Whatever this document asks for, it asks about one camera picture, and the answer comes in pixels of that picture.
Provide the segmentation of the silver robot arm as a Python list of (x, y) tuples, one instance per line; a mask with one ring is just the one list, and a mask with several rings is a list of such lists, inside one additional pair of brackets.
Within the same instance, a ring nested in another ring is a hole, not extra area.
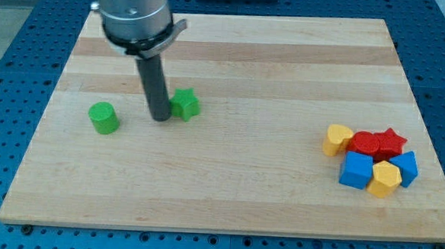
[(160, 55), (187, 28), (174, 22), (168, 0), (96, 0), (109, 41), (127, 55), (149, 59)]

